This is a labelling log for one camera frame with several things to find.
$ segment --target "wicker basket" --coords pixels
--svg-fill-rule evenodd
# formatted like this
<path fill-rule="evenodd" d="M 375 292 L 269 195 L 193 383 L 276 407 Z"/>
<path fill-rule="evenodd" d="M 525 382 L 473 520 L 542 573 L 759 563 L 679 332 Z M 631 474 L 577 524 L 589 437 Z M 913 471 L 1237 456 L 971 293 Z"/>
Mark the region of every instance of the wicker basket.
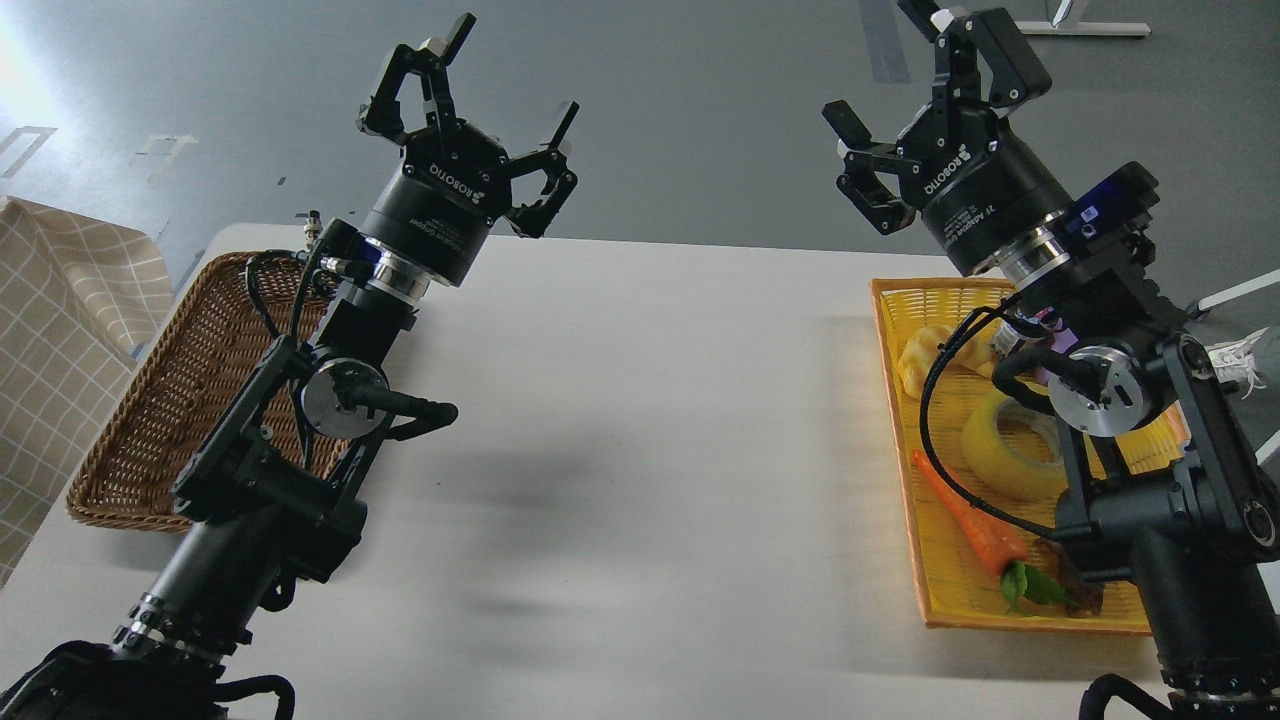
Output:
<path fill-rule="evenodd" d="M 173 511 L 173 482 L 270 343 L 244 290 L 244 266 L 255 255 L 221 255 L 196 277 L 72 482 L 72 518 L 170 533 L 189 527 Z M 288 322 L 300 275 L 289 259 L 259 264 L 257 287 L 276 327 Z M 326 306 L 324 299 L 307 299 L 300 334 L 315 329 Z M 271 443 L 300 462 L 293 406 L 284 391 L 271 400 L 264 421 L 275 429 Z M 319 436 L 317 474 L 328 474 L 347 445 Z"/>

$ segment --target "white table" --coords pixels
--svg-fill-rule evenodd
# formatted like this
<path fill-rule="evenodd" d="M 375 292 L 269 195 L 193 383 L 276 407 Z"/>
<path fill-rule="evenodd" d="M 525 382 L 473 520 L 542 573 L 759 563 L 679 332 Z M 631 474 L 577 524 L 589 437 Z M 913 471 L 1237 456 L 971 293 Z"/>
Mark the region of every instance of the white table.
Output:
<path fill-rule="evenodd" d="M 234 225 L 209 256 L 300 238 Z M 1065 719 L 1107 671 L 1164 697 L 1149 639 L 923 626 L 868 282 L 951 274 L 490 238 L 387 363 L 461 419 L 383 450 L 364 543 L 228 678 L 285 675 L 305 720 Z M 0 591 L 3 684 L 105 641 L 172 546 L 51 514 Z"/>

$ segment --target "yellow plastic tray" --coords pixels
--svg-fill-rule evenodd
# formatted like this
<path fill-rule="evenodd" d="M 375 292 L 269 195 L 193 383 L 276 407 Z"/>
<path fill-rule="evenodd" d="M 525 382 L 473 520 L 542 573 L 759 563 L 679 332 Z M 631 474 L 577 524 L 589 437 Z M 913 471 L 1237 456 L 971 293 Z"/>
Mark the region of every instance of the yellow plastic tray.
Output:
<path fill-rule="evenodd" d="M 1061 607 L 1023 603 L 1032 615 L 1006 614 L 1009 603 L 1000 593 L 1000 582 L 983 570 L 947 510 L 919 477 L 910 452 L 920 448 L 920 404 L 902 391 L 893 365 L 911 333 L 928 324 L 955 327 L 979 305 L 995 306 L 1012 292 L 1002 279 L 913 278 L 872 281 L 876 328 L 881 340 L 884 387 L 888 391 L 897 460 L 902 479 L 906 529 L 911 543 L 915 593 L 924 624 L 931 628 L 986 628 L 1103 634 L 1149 634 L 1147 615 L 1138 591 L 1129 583 L 1108 583 L 1102 614 L 1071 618 Z M 989 338 L 995 323 L 979 340 Z M 960 450 L 960 430 L 982 397 L 991 392 L 991 380 L 964 369 L 950 369 L 938 382 L 929 409 L 929 430 L 943 462 L 966 487 L 1014 515 L 1052 527 L 1055 501 L 1018 501 L 986 487 L 969 470 Z M 1134 471 L 1166 466 L 1181 456 L 1185 425 L 1176 410 L 1148 427 L 1119 438 L 1125 459 Z M 1101 475 L 1101 469 L 1094 468 Z M 1056 577 L 1053 553 L 1034 544 L 1030 565 Z"/>

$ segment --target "tape roll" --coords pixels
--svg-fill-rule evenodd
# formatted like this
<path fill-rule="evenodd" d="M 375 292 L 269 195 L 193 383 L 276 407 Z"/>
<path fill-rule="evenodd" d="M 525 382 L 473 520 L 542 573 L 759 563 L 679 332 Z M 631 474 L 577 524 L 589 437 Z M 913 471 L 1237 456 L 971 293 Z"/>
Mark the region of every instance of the tape roll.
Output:
<path fill-rule="evenodd" d="M 1020 452 L 1000 434 L 1000 423 L 1027 427 L 1048 446 L 1052 460 Z M 1051 500 L 1066 489 L 1066 470 L 1052 418 L 1033 413 L 998 389 L 982 400 L 960 433 L 960 450 L 974 475 L 1016 500 Z"/>

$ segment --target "green leaves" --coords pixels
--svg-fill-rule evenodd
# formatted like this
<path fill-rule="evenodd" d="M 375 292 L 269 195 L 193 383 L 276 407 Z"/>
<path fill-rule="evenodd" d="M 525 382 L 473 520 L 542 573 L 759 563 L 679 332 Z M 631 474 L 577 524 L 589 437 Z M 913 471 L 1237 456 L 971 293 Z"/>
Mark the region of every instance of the green leaves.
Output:
<path fill-rule="evenodd" d="M 1014 560 L 1005 568 L 1005 574 L 1000 577 L 1000 593 L 1009 601 L 1009 610 L 1005 611 L 1005 615 L 1021 612 L 1018 609 L 1018 598 L 1027 594 L 1027 564 L 1021 560 Z"/>
<path fill-rule="evenodd" d="M 1060 585 L 1057 580 L 1021 560 L 1010 562 L 1005 574 L 1000 577 L 1000 593 L 1009 601 L 1006 614 L 1021 612 L 1021 609 L 1018 607 L 1018 600 L 1023 597 L 1037 605 L 1076 605 L 1074 600 L 1068 597 L 1066 588 Z"/>

